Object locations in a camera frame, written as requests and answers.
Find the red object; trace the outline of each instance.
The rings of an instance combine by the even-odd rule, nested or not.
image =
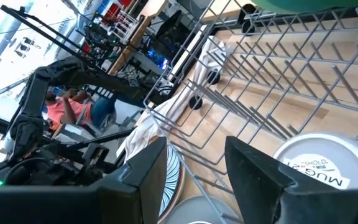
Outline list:
[[[128,7],[132,0],[119,0],[119,2],[122,4],[122,8],[126,9],[126,7]]]
[[[107,23],[108,20],[114,19],[118,16],[121,11],[121,6],[117,3],[112,3],[106,15],[104,15],[102,22]]]
[[[85,44],[84,51],[89,52],[90,50],[91,50],[91,46],[89,46],[88,44]]]

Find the desk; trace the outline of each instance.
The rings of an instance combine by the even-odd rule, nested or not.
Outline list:
[[[130,59],[134,48],[132,46],[137,46],[143,38],[143,35],[146,31],[146,28],[149,26],[153,17],[159,14],[165,6],[167,6],[168,0],[149,0],[144,6],[143,10],[139,15],[145,16],[145,19],[140,24],[139,28],[135,31],[130,44],[122,50],[122,53],[119,54],[118,58],[112,65],[109,75],[114,75],[116,72]]]
[[[60,124],[52,135],[52,139],[58,138],[61,138],[60,141],[63,140],[62,142],[82,142],[93,139],[94,137],[89,132],[87,132],[87,130],[77,125]]]
[[[225,5],[229,2],[225,10],[222,12],[222,9],[225,7]],[[238,16],[241,7],[245,4],[254,4],[251,0],[237,0],[237,2],[240,4],[240,6],[234,1],[234,0],[214,0],[212,5],[210,6],[210,10],[207,10],[202,21],[203,22],[212,22],[215,20],[216,16],[219,15],[221,12],[221,19],[225,17],[235,17]]]

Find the black pole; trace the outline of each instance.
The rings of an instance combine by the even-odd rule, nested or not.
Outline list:
[[[20,84],[22,84],[22,83],[25,83],[28,79],[29,79],[28,77],[27,77],[27,78],[23,78],[23,79],[21,79],[21,80],[15,82],[15,83],[12,83],[12,84],[10,84],[10,85],[8,85],[8,86],[5,86],[4,88],[0,89],[0,95],[3,94],[3,93],[5,93],[5,92],[8,91],[8,90],[11,90],[11,89],[17,87],[18,85],[20,85]]]
[[[109,134],[109,135],[103,136],[103,137],[94,138],[94,139],[89,140],[89,141],[83,141],[83,142],[80,142],[80,143],[77,143],[77,144],[67,146],[63,150],[79,150],[79,149],[83,149],[84,147],[87,147],[91,143],[101,144],[101,143],[104,143],[104,142],[120,139],[120,138],[123,138],[123,137],[126,137],[126,136],[130,135],[133,130],[135,130],[135,128],[131,128],[131,129],[127,130],[127,131],[121,131],[119,133]]]
[[[19,11],[19,15],[24,17],[24,18],[30,18],[32,20],[34,20],[35,22],[38,22],[39,24],[43,25],[44,27],[46,27],[48,30],[52,31],[54,34],[58,35],[59,37],[65,39],[67,42],[69,42],[71,45],[75,46],[76,48],[80,49],[81,51],[85,52],[84,50],[82,50],[81,46],[79,46],[77,43],[75,43],[74,41],[70,40],[69,38],[67,38],[66,36],[64,36],[63,34],[57,32],[54,28],[50,27],[48,24],[44,23],[43,21],[41,21],[39,18],[29,15],[25,12],[20,12]]]
[[[82,61],[86,61],[82,56],[80,56],[78,53],[76,53],[74,50],[70,49],[69,47],[67,47],[66,45],[62,44],[61,42],[59,42],[58,40],[56,40],[55,38],[51,37],[49,34],[47,34],[46,32],[44,32],[42,29],[39,29],[37,26],[33,25],[31,22],[29,22],[27,19],[23,18],[20,14],[18,14],[17,10],[11,9],[5,5],[1,6],[1,10],[6,12],[7,14],[11,15],[13,18],[17,19],[18,21],[24,23],[25,25],[29,26],[31,29],[33,29],[34,31],[36,31],[37,33],[41,34],[42,36],[44,36],[46,39],[52,41],[54,44],[58,45],[59,47],[61,47],[63,50],[66,50],[68,53],[78,57],[79,59],[81,59]]]

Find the blue jeans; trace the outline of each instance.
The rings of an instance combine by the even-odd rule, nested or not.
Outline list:
[[[123,93],[116,92],[110,99],[99,97],[99,99],[94,103],[94,105],[92,105],[91,108],[90,116],[92,124],[96,127],[100,127],[106,116],[111,113],[114,113],[117,100],[141,108],[145,107],[143,101],[133,102],[132,100],[128,99],[128,97]]]

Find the white cloth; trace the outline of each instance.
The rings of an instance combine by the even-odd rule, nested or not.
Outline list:
[[[211,39],[221,49],[223,49],[223,51],[217,48],[216,45],[211,42]],[[216,59],[211,58],[207,52],[211,53],[212,55],[214,55],[214,53],[217,53],[218,55],[221,53],[226,54],[225,45],[223,42],[220,42],[213,36],[209,37],[209,39],[205,42],[199,57],[200,61],[203,63],[197,61],[194,76],[192,78],[192,81],[199,85],[206,81],[207,72],[209,70],[219,68],[219,65],[216,63]],[[165,101],[161,105],[158,105],[154,110],[161,115],[164,115],[170,121],[175,122],[186,109],[189,99],[195,94],[191,88],[185,88],[183,91],[184,92],[182,94],[177,93],[171,99]],[[159,120],[157,121],[159,126],[169,129],[168,125]],[[155,120],[151,117],[150,114],[148,114],[143,119],[142,123],[138,125],[138,127],[128,137],[126,137],[123,143],[126,150],[125,161],[132,158],[134,155],[144,149],[152,137],[161,135],[162,133],[158,131],[158,126],[155,123]]]

